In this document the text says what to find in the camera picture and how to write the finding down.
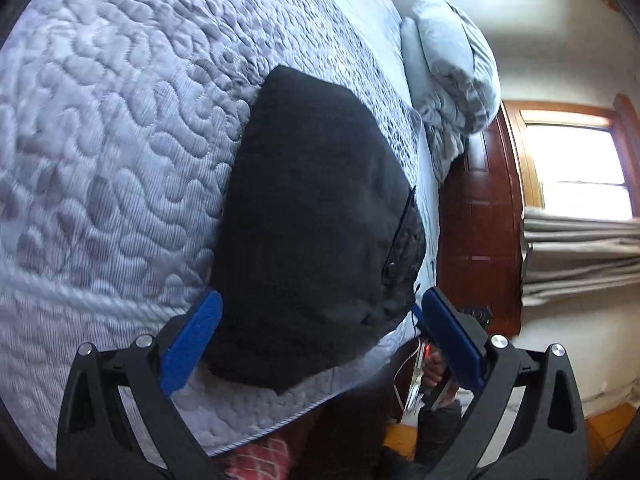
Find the person's right hand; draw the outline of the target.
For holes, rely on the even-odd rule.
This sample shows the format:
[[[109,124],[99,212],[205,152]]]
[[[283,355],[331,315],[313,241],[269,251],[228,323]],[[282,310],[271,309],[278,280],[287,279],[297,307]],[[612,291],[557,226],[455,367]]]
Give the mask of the person's right hand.
[[[423,359],[421,386],[424,389],[433,389],[442,381],[448,365],[442,352],[434,344],[430,345],[430,353]],[[454,403],[459,390],[459,384],[453,379],[446,391],[442,394],[437,408],[446,408]]]

